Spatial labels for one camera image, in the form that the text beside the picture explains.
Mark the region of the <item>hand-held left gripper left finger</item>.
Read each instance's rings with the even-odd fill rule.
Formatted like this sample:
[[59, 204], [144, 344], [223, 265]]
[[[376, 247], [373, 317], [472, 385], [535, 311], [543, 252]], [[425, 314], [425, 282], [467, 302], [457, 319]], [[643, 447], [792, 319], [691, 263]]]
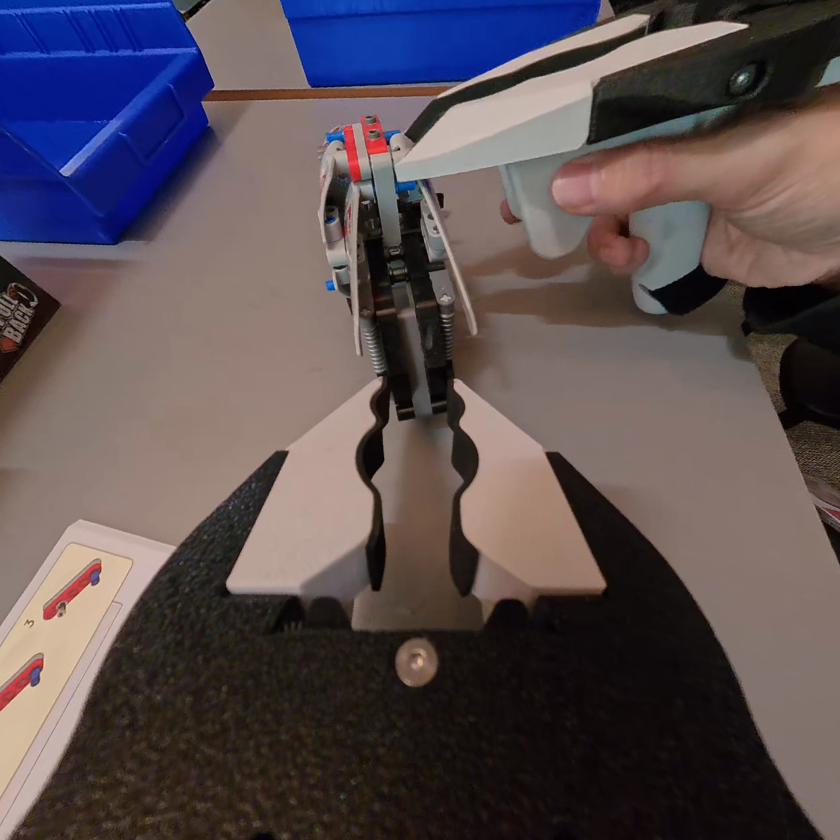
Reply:
[[385, 570], [382, 498], [389, 384], [376, 379], [282, 452], [280, 471], [230, 572], [234, 595], [354, 599]]

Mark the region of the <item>person's right hand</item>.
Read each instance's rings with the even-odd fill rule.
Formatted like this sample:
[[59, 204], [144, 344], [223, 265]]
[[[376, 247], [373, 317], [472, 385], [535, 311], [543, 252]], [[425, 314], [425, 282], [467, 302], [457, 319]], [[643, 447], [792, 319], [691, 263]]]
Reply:
[[591, 217], [590, 254], [630, 274], [649, 243], [630, 214], [669, 203], [710, 207], [701, 264], [745, 287], [833, 286], [839, 267], [839, 93], [743, 115], [694, 135], [629, 144], [563, 165], [551, 193]]

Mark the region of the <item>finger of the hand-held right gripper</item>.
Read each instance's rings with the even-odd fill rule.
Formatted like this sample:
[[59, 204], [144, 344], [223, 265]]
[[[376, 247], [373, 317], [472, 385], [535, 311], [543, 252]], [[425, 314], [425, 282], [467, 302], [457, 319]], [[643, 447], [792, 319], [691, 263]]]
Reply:
[[575, 151], [587, 144], [601, 79], [746, 27], [704, 23], [659, 31], [577, 67], [454, 105], [395, 163], [396, 178], [421, 181]]
[[415, 118], [406, 137], [419, 141], [454, 106], [511, 89], [524, 81], [582, 66], [644, 37], [651, 14], [629, 14], [532, 50], [447, 89]]

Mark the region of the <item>toy truck chassis model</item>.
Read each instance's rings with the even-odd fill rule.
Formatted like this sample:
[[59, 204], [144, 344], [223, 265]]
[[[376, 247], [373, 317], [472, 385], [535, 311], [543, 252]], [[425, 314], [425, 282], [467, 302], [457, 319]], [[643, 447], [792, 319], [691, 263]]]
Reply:
[[318, 180], [328, 289], [348, 302], [353, 346], [387, 379], [402, 421], [448, 411], [463, 311], [418, 181], [396, 178], [412, 145], [365, 115], [325, 134]]

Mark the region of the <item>black toy set box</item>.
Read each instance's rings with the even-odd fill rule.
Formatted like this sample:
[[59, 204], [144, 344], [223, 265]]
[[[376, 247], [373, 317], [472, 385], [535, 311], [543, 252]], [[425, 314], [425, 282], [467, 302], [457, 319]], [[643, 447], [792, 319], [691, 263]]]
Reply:
[[1, 258], [1, 381], [60, 309], [60, 302]]

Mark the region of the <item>building instruction booklet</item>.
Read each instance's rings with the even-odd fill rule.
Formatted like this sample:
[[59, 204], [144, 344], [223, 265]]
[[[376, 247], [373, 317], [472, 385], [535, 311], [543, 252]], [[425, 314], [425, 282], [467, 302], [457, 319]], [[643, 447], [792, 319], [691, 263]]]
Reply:
[[3, 620], [2, 838], [56, 770], [110, 647], [174, 550], [78, 520]]

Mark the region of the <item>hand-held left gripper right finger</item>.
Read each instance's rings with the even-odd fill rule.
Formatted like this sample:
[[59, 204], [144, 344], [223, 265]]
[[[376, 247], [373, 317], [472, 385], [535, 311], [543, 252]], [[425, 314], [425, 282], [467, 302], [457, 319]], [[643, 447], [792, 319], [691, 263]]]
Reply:
[[448, 426], [461, 478], [448, 541], [458, 593], [480, 602], [601, 595], [605, 578], [551, 453], [460, 379], [448, 384]]

